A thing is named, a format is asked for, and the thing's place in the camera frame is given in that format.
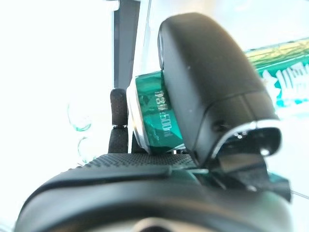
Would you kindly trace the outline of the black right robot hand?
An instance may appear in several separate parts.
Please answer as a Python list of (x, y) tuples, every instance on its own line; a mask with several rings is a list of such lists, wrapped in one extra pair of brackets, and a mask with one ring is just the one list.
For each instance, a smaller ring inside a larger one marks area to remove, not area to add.
[(146, 122), (129, 154), (127, 129), (114, 128), (108, 154), (45, 182), (25, 201), (17, 232), (292, 232), (289, 181), (269, 173), (280, 120), (242, 50), (214, 20), (186, 13), (163, 21), (158, 51), (164, 91), (150, 98), (132, 79), (117, 89), (116, 123), (126, 109), (154, 104), (160, 126), (179, 146), (152, 149)]

